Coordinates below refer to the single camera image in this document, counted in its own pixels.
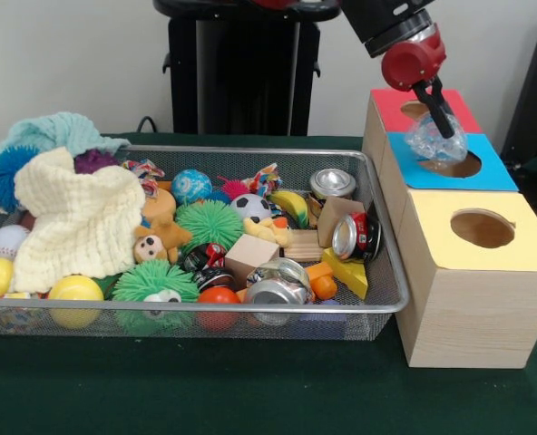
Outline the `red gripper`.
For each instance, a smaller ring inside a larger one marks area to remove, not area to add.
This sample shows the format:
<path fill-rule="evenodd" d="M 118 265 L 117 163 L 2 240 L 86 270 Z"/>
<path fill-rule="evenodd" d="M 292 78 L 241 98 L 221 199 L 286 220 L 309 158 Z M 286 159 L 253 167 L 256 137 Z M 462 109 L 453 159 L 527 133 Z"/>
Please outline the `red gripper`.
<path fill-rule="evenodd" d="M 417 100 L 426 106 L 441 136 L 450 139 L 454 128 L 448 119 L 452 110 L 443 96 L 443 85 L 435 77 L 446 59 L 444 42 L 437 24 L 394 44 L 383 56 L 381 71 L 393 89 L 413 88 Z"/>

